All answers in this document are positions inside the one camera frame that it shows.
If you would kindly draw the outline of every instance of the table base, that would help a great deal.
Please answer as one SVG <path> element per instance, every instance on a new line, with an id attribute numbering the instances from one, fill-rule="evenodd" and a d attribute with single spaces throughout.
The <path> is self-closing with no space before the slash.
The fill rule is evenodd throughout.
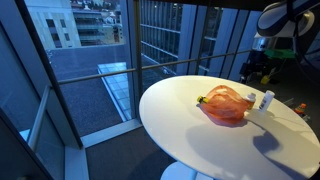
<path id="1" fill-rule="evenodd" d="M 161 176 L 161 180 L 214 180 L 211 177 L 198 173 L 194 169 L 180 163 L 174 162 L 169 165 Z"/>

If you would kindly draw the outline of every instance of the building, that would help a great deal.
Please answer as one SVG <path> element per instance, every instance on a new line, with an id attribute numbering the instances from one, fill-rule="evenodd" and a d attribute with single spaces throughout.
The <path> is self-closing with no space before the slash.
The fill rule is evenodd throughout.
<path id="1" fill-rule="evenodd" d="M 47 50 L 124 42 L 120 5 L 116 3 L 66 0 L 25 2 Z"/>

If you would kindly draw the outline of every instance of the white round table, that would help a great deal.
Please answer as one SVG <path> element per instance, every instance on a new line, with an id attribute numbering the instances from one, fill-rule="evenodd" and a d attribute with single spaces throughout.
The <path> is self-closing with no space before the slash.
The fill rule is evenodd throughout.
<path id="1" fill-rule="evenodd" d="M 256 94 L 252 110 L 236 126 L 218 125 L 197 98 L 218 85 L 241 96 Z M 264 92 L 206 76 L 159 81 L 143 94 L 140 117 L 150 137 L 177 161 L 217 179 L 306 179 L 319 168 L 319 141 L 290 108 L 273 99 L 258 111 Z"/>

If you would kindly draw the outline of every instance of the small white bottle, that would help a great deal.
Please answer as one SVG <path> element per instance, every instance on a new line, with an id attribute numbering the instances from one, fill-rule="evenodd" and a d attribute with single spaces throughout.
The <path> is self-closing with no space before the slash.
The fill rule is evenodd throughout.
<path id="1" fill-rule="evenodd" d="M 244 100 L 247 101 L 247 103 L 248 103 L 247 109 L 250 110 L 250 109 L 252 109 L 254 103 L 256 102 L 256 94 L 250 93 L 244 98 Z"/>
<path id="2" fill-rule="evenodd" d="M 267 90 L 259 106 L 260 112 L 265 112 L 268 109 L 273 97 L 274 97 L 274 92 Z"/>

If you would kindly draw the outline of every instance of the plastic bag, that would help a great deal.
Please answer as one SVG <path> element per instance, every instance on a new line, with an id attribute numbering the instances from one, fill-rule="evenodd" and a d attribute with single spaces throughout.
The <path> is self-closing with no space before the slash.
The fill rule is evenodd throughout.
<path id="1" fill-rule="evenodd" d="M 200 107 L 215 119 L 230 123 L 239 123 L 244 116 L 248 103 L 232 88 L 220 85 L 212 89 L 206 98 L 208 102 Z"/>

